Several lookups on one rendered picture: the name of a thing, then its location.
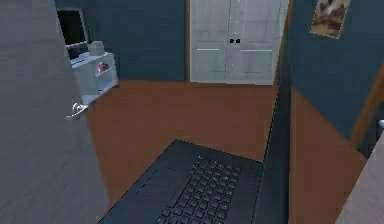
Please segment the white shelf unit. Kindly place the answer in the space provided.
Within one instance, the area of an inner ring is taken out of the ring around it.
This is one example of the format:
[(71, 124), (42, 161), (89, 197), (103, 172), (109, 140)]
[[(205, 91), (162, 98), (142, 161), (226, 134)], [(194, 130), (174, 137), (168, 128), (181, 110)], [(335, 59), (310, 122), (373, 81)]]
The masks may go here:
[[(109, 69), (99, 73), (97, 64), (104, 62)], [(71, 60), (82, 103), (89, 105), (118, 84), (114, 55), (105, 52), (101, 56), (90, 56), (88, 52)]]

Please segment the framed brown picture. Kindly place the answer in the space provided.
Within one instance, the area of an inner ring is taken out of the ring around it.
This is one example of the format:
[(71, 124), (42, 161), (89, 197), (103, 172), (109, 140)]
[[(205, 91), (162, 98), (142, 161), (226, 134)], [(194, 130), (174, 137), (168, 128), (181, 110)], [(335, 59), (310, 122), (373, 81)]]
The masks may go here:
[(332, 39), (341, 35), (351, 0), (317, 0), (310, 33)]

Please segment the black television set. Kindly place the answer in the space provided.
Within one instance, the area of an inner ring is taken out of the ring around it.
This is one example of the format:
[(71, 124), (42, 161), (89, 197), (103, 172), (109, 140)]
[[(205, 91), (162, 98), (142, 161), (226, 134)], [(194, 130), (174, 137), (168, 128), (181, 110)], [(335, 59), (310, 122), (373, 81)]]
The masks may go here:
[(57, 15), (65, 44), (80, 45), (89, 41), (83, 10), (80, 8), (59, 8)]

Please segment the black open laptop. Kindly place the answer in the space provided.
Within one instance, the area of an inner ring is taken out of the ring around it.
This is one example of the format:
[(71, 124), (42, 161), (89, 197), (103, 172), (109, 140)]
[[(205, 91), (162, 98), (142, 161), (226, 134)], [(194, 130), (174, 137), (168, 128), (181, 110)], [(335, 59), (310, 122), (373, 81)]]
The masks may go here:
[(262, 161), (176, 139), (98, 224), (288, 224), (288, 79)]

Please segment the grey room door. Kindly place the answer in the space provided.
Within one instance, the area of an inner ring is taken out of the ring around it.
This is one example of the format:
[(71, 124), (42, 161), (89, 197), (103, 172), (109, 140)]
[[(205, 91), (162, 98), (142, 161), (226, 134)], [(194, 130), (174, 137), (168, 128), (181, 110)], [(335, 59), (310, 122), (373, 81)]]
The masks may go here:
[(97, 224), (108, 195), (54, 0), (0, 0), (0, 224)]

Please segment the white panelled door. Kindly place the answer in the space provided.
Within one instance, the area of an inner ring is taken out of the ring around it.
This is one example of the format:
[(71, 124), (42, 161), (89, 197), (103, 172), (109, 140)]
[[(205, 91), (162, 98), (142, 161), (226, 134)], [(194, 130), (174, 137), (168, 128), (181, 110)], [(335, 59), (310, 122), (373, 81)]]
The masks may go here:
[(191, 81), (226, 83), (231, 0), (191, 0)]
[(271, 85), (274, 81), (289, 0), (235, 0), (234, 75), (241, 82)]

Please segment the white box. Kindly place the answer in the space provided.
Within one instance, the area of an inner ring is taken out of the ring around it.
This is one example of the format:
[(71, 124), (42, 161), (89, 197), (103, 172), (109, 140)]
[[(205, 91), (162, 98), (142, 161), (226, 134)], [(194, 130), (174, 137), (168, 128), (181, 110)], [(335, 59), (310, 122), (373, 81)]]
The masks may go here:
[(92, 41), (87, 44), (90, 56), (101, 56), (105, 53), (104, 44), (102, 41)]

